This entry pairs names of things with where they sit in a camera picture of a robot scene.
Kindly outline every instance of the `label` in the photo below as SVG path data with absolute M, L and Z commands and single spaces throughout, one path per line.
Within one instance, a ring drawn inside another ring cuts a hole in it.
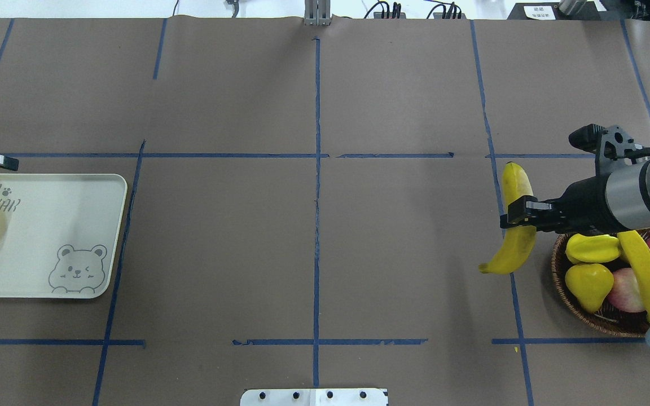
M 551 6 L 523 6 L 523 10 L 532 20 L 555 20 L 555 11 Z

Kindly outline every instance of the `banana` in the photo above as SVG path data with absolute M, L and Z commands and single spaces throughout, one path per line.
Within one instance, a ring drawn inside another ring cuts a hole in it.
M 508 205 L 523 195 L 533 195 L 526 171 L 515 162 L 508 162 L 503 170 L 503 199 Z M 531 255 L 536 244 L 536 228 L 519 226 L 506 230 L 503 245 L 487 264 L 478 265 L 484 274 L 507 275 L 518 270 Z
M 640 297 L 647 312 L 645 318 L 650 323 L 650 249 L 635 231 L 622 231 L 616 233 L 616 237 L 621 242 L 623 253 L 629 259 L 631 269 L 634 270 Z

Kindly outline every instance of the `tray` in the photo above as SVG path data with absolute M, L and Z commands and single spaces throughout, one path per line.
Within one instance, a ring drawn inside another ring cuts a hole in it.
M 109 285 L 127 182 L 0 173 L 0 298 L 95 298 Z

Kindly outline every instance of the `cable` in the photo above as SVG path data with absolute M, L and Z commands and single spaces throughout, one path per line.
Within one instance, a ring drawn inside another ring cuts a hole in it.
M 446 5 L 444 5 L 444 3 L 438 3 L 437 5 L 435 5 L 435 7 L 431 8 L 431 12 L 428 13 L 428 16 L 426 16 L 425 19 L 428 20 L 429 18 L 431 18 L 431 15 L 433 15 L 433 11 L 435 11 L 436 8 L 438 7 L 443 7 L 443 15 L 446 13 L 447 10 Z
M 366 16 L 364 16 L 363 19 L 368 18 L 368 16 L 370 15 L 371 11 L 374 10 L 374 9 L 377 7 L 377 5 L 380 5 L 380 7 L 383 8 L 383 18 L 385 18 L 386 15 L 390 15 L 390 5 L 389 5 L 387 2 L 377 2 L 377 3 L 375 3 L 374 5 L 372 5 L 371 9 L 368 10 L 368 12 L 366 13 Z
M 431 8 L 431 12 L 428 13 L 428 16 L 426 16 L 426 20 L 431 18 L 431 15 L 433 15 L 433 11 L 436 10 L 438 7 L 443 7 L 443 15 L 441 15 L 441 18 L 443 20 L 447 19 L 452 19 L 452 20 L 460 20 L 461 16 L 463 15 L 463 10 L 461 10 L 460 6 L 456 5 L 456 2 L 452 3 L 446 3 L 446 2 L 436 2 L 435 0 L 426 0 L 426 2 L 433 2 L 433 3 L 438 3 L 435 5 L 435 7 Z

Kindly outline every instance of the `woven basket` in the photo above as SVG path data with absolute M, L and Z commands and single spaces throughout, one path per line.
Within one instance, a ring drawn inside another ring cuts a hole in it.
M 649 239 L 650 228 L 639 230 L 639 234 L 643 239 Z M 645 311 L 642 313 L 626 313 L 618 310 L 608 300 L 604 300 L 601 308 L 596 313 L 591 314 L 581 308 L 578 299 L 565 286 L 565 273 L 572 266 L 565 256 L 565 244 L 571 236 L 572 234 L 558 236 L 551 255 L 553 284 L 563 303 L 576 317 L 600 332 L 616 337 L 643 337 L 648 327 L 650 327 L 650 324 L 645 320 Z M 604 265 L 611 271 L 629 266 L 620 259 Z

